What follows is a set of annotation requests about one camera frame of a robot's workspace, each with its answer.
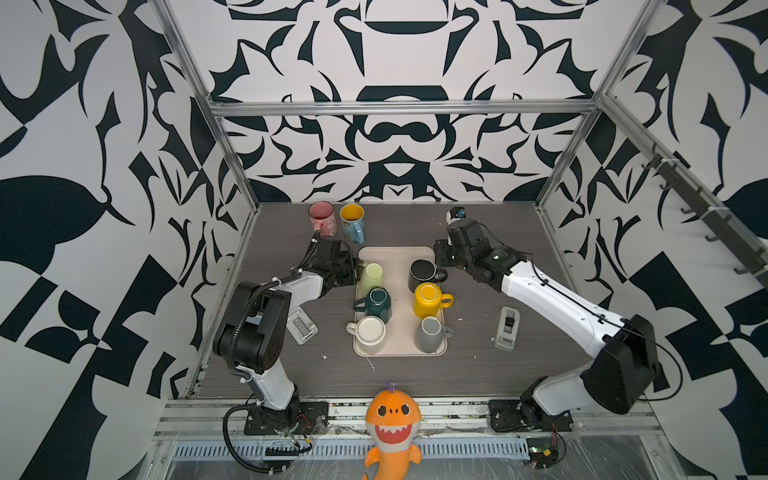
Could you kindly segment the pink ghost pattern mug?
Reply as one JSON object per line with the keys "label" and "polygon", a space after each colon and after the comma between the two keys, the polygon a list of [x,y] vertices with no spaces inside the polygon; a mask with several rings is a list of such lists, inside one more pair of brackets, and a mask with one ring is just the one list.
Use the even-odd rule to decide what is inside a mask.
{"label": "pink ghost pattern mug", "polygon": [[313,230],[320,236],[334,237],[338,233],[335,207],[327,201],[313,203],[308,210]]}

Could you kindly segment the blue butterfly mug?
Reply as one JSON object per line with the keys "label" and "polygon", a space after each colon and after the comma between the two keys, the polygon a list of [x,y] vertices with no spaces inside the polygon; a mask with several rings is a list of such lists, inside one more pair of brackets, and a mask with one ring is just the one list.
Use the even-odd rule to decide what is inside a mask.
{"label": "blue butterfly mug", "polygon": [[339,211],[341,226],[346,239],[362,245],[365,242],[364,208],[355,203],[344,205]]}

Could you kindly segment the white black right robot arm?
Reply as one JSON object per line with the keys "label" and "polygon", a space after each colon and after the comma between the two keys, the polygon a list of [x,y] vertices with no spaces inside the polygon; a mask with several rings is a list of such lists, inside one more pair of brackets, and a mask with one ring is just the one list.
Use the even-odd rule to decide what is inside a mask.
{"label": "white black right robot arm", "polygon": [[590,357],[580,368],[546,377],[521,397],[530,412],[555,417],[598,405],[626,414],[660,372],[654,328],[579,296],[510,246],[491,245],[483,227],[461,207],[446,215],[447,237],[434,244],[439,266],[455,267],[476,282],[520,301],[573,339]]}

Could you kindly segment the light green mug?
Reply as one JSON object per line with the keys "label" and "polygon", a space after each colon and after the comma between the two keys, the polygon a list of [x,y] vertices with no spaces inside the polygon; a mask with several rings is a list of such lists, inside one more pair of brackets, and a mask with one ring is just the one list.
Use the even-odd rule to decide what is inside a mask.
{"label": "light green mug", "polygon": [[357,284],[357,298],[364,298],[374,288],[383,287],[384,269],[375,262],[366,263],[360,273],[359,281]]}

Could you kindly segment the black mug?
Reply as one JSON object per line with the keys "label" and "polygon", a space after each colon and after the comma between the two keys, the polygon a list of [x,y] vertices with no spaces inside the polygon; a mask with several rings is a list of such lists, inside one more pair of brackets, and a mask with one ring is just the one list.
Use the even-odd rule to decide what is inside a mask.
{"label": "black mug", "polygon": [[414,293],[422,283],[444,282],[448,278],[445,269],[438,267],[428,259],[414,260],[409,267],[408,288]]}

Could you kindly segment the yellow mug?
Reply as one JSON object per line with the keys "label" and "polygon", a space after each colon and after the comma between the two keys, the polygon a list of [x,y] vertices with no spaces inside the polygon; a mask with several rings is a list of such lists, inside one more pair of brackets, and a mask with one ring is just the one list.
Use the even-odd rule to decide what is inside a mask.
{"label": "yellow mug", "polygon": [[450,308],[453,303],[454,297],[451,294],[443,293],[435,283],[424,282],[414,291],[412,310],[420,319],[437,317],[444,308]]}

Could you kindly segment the white cream mug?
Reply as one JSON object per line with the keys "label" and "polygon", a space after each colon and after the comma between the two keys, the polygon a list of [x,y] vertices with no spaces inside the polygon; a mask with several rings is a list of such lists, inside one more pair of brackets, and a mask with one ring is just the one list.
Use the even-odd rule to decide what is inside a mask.
{"label": "white cream mug", "polygon": [[361,356],[376,355],[385,343],[386,324],[377,316],[349,322],[346,331],[354,337],[355,351]]}

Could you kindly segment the grey mug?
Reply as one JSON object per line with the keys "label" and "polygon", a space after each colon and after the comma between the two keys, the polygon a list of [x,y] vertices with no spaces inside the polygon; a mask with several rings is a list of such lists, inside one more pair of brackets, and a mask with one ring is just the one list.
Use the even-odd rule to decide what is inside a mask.
{"label": "grey mug", "polygon": [[437,317],[425,317],[417,328],[414,343],[425,354],[436,353],[447,338],[454,334],[451,327],[446,326]]}

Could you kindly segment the right grey docking plate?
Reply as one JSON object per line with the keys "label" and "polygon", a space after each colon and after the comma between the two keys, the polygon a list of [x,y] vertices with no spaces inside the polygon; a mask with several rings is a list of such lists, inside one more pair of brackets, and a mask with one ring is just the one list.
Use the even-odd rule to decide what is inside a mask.
{"label": "right grey docking plate", "polygon": [[494,347],[505,352],[513,351],[519,326],[519,311],[510,306],[503,306],[499,312],[497,331],[493,340]]}

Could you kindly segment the beige plastic tray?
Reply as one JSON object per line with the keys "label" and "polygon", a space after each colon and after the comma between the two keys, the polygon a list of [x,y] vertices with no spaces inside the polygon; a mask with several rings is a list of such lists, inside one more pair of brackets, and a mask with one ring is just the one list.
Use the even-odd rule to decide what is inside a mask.
{"label": "beige plastic tray", "polygon": [[448,349],[445,337],[432,353],[422,352],[417,344],[416,332],[421,320],[412,310],[413,293],[408,288],[410,265],[418,260],[435,260],[435,253],[428,246],[380,247],[366,246],[359,250],[358,259],[362,263],[378,263],[384,271],[384,288],[392,298],[391,318],[386,324],[379,350],[370,353],[355,337],[352,345],[360,357],[437,357]]}

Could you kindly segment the orange shark plush toy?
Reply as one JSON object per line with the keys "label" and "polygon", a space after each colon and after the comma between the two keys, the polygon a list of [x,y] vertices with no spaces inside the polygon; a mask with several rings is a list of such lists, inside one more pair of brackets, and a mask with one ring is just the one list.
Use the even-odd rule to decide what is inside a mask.
{"label": "orange shark plush toy", "polygon": [[365,467],[378,465],[374,479],[405,479],[412,464],[422,461],[413,443],[422,421],[418,403],[408,394],[387,384],[371,401],[366,429],[374,441],[365,456]]}

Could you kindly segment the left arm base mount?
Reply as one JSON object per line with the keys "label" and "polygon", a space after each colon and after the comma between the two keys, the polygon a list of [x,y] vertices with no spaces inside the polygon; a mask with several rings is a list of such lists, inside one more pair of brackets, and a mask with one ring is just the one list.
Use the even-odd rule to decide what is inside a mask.
{"label": "left arm base mount", "polygon": [[328,422],[328,402],[293,402],[286,410],[257,406],[248,411],[244,434],[247,436],[278,435],[286,432],[309,434]]}

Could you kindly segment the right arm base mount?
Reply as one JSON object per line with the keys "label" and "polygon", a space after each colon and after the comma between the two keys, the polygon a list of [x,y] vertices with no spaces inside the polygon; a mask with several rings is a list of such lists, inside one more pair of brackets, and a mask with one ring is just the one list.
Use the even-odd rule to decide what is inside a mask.
{"label": "right arm base mount", "polygon": [[532,400],[490,400],[490,428],[497,433],[512,432],[570,432],[573,419],[569,412],[556,416],[546,414]]}

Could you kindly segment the aluminium frame rail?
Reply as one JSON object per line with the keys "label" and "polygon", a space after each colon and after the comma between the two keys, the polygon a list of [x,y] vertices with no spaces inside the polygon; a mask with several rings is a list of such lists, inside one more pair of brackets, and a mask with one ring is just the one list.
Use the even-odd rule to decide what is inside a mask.
{"label": "aluminium frame rail", "polygon": [[589,112],[594,107],[595,102],[589,99],[209,103],[209,108],[216,117],[506,113],[579,114]]}

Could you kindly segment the wall hook rail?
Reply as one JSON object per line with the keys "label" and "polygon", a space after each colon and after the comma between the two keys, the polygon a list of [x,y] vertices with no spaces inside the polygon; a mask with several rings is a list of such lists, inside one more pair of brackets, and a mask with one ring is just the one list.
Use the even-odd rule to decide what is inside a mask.
{"label": "wall hook rail", "polygon": [[669,193],[673,192],[685,204],[680,209],[681,214],[702,221],[711,232],[705,239],[722,243],[740,262],[741,266],[735,267],[734,272],[751,275],[767,289],[767,245],[682,160],[674,156],[665,157],[657,148],[654,143],[650,149],[641,148],[640,151],[648,159],[643,170],[653,170],[654,175],[663,180],[657,205],[659,225],[662,225],[664,203]]}

